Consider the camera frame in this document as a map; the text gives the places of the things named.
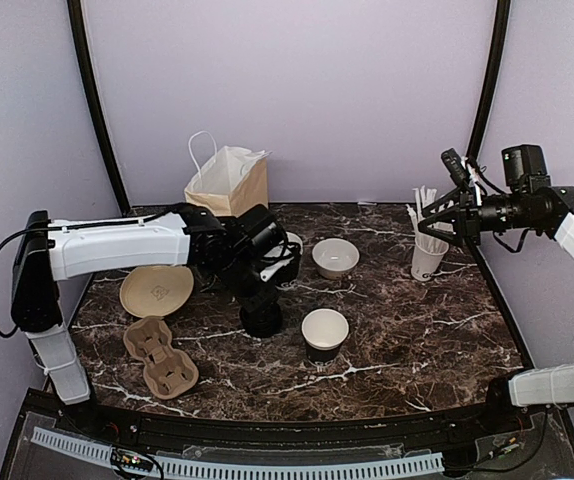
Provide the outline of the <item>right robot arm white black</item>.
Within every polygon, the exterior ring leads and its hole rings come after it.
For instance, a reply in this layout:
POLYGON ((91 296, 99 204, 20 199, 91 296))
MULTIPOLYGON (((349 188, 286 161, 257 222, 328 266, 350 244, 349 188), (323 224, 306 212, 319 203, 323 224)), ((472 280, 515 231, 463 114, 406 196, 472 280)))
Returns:
MULTIPOLYGON (((441 160, 455 188, 423 208, 419 231, 461 246, 478 244, 483 232, 498 239, 518 229, 523 235, 546 235, 574 260, 574 187, 552 185, 538 145, 508 147, 501 156, 508 189, 490 195, 485 191, 488 182, 473 162, 453 149, 443 152, 441 160)), ((478 410, 477 424, 488 434, 497 434, 512 422, 516 408, 574 407, 574 363, 496 378, 489 384, 486 401, 478 410)))

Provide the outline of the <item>white cup holding straws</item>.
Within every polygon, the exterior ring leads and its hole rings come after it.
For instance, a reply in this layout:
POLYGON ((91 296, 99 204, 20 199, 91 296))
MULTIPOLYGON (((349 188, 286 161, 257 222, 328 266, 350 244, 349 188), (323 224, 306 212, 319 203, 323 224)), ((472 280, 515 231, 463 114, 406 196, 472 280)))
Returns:
POLYGON ((437 271, 449 247, 450 245, 443 240, 418 233, 411 263, 412 277, 421 282, 429 281, 437 271))

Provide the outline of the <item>stack of black paper cups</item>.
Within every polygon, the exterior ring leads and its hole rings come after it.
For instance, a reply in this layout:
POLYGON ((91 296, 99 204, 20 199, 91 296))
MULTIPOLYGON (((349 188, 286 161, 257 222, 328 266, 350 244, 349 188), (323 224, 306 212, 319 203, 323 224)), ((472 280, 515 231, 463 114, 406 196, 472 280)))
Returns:
POLYGON ((303 241, 295 233, 288 232, 287 239, 291 245, 297 244, 298 251, 286 266, 280 268, 273 279, 277 287, 283 288, 297 279, 303 254, 303 241))

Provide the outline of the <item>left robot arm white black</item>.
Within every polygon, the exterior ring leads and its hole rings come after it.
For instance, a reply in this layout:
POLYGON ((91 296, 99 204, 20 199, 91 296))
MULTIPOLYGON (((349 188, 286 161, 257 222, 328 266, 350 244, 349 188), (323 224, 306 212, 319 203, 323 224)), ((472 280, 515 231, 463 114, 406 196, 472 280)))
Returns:
POLYGON ((57 284, 81 275, 141 266, 196 266, 214 275, 240 304, 244 330, 267 338, 282 325, 274 275, 299 254, 262 204, 239 217, 178 203, 141 217, 90 222, 33 212, 5 238, 19 242, 12 266, 10 314, 39 356, 68 417, 87 436, 108 427, 64 324, 57 284))

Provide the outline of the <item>stack of black cup lids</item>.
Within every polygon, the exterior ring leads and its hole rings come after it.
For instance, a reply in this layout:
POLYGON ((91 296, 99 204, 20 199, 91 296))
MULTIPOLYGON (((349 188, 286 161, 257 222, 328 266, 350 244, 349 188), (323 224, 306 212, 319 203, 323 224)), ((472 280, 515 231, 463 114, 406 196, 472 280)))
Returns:
POLYGON ((248 312, 240 310, 240 320, 245 332, 254 338, 269 338, 282 327, 283 315, 280 306, 274 303, 264 309, 248 312))

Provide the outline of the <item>single black paper cup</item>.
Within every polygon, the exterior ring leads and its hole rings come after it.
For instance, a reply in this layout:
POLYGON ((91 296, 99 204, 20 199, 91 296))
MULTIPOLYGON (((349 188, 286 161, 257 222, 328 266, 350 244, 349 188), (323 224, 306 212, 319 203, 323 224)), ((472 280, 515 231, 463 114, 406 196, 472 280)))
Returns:
POLYGON ((332 362, 349 335, 349 323, 344 315, 332 309, 317 309, 308 313, 301 323, 306 357, 316 366, 332 362))

